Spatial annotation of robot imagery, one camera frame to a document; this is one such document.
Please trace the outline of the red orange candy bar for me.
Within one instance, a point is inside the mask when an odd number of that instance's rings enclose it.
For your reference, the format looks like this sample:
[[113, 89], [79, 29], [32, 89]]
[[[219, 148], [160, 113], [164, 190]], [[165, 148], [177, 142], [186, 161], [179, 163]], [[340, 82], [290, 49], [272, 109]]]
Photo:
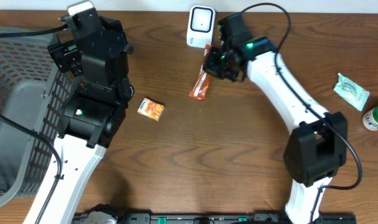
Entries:
[[204, 70], [206, 55], [209, 53], [211, 45], [206, 45], [204, 51], [204, 59], [200, 68], [199, 76], [192, 91], [189, 93], [189, 97], [196, 100], [204, 100], [210, 83], [210, 75]]

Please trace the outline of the orange snack packet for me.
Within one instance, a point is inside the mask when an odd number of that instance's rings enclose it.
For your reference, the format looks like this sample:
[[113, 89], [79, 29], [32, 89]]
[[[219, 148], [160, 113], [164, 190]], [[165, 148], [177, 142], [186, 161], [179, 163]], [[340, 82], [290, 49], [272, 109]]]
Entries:
[[144, 98], [138, 108], [139, 114], [155, 121], [159, 121], [163, 111], [164, 105], [152, 101], [149, 98]]

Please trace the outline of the teal wet wipes pack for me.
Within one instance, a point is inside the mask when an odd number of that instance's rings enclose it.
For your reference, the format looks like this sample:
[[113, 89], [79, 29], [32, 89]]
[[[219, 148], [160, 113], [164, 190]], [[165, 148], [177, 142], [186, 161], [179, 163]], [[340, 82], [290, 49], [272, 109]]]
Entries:
[[338, 82], [335, 84], [333, 90], [355, 109], [362, 111], [370, 92], [341, 73], [337, 73], [337, 75]]

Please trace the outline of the green lid white jar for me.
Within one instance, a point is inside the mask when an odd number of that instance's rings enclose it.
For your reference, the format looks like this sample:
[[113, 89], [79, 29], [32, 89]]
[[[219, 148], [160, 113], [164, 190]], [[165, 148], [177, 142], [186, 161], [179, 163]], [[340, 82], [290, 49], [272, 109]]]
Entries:
[[362, 123], [368, 130], [378, 131], [378, 106], [363, 115]]

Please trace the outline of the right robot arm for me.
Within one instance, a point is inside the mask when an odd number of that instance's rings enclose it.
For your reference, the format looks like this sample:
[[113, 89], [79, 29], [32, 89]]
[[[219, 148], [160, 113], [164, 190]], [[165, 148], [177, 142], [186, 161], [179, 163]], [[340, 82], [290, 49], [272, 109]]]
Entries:
[[204, 70], [233, 82], [248, 78], [267, 96], [290, 134], [283, 160], [293, 179], [290, 199], [277, 223], [355, 223], [352, 215], [322, 215], [321, 187], [346, 163], [347, 120], [315, 101], [287, 69], [267, 37], [254, 38], [243, 15], [218, 22], [221, 47], [206, 55]]

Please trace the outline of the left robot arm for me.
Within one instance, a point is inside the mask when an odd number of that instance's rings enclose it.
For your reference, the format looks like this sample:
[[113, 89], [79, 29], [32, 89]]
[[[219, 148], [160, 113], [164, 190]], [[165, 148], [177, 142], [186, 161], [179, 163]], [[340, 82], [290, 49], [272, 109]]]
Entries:
[[48, 50], [74, 80], [60, 110], [55, 155], [26, 216], [26, 223], [70, 223], [86, 184], [122, 124], [134, 88], [128, 78], [121, 22], [100, 16], [90, 1], [71, 5], [62, 18], [73, 35]]

